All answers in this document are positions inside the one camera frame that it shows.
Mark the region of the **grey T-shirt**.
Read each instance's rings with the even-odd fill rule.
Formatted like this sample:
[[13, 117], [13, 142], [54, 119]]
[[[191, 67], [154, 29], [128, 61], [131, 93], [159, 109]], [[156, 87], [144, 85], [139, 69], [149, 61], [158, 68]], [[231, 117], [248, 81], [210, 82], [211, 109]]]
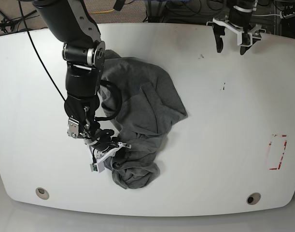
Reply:
[[170, 75], [139, 58], [121, 57], [107, 50], [102, 79], [121, 91], [122, 107], [112, 123], [119, 132], [118, 139], [131, 145], [124, 164], [110, 167], [109, 158], [105, 167], [118, 186], [145, 187], [159, 176], [156, 155], [172, 126], [187, 117], [186, 109]]

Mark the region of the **black tripod stand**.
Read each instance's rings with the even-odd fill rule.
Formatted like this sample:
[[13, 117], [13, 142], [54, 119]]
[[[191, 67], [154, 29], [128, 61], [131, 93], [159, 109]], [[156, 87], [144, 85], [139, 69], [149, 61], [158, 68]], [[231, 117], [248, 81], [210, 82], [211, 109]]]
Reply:
[[17, 33], [20, 24], [23, 22], [23, 20], [31, 19], [38, 17], [38, 15], [34, 16], [36, 14], [36, 10], [33, 10], [29, 12], [26, 15], [19, 16], [16, 18], [10, 18], [8, 17], [1, 9], [0, 9], [0, 36], [4, 34], [9, 34], [9, 33]]

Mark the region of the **red tape rectangle marking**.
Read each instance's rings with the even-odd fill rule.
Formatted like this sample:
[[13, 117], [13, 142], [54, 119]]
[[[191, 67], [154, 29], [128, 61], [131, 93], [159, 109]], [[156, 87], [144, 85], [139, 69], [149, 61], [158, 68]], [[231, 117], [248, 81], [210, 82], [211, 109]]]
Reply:
[[286, 134], [273, 134], [271, 136], [268, 153], [267, 167], [269, 170], [279, 170], [287, 146], [288, 136]]

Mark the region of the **white power strip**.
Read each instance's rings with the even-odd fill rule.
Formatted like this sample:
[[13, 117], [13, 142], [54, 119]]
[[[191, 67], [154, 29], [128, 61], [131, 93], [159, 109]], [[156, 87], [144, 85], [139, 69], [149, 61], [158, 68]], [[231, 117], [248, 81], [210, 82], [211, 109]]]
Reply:
[[280, 13], [280, 18], [281, 19], [288, 19], [295, 17], [295, 8], [285, 8], [284, 10], [281, 11]]

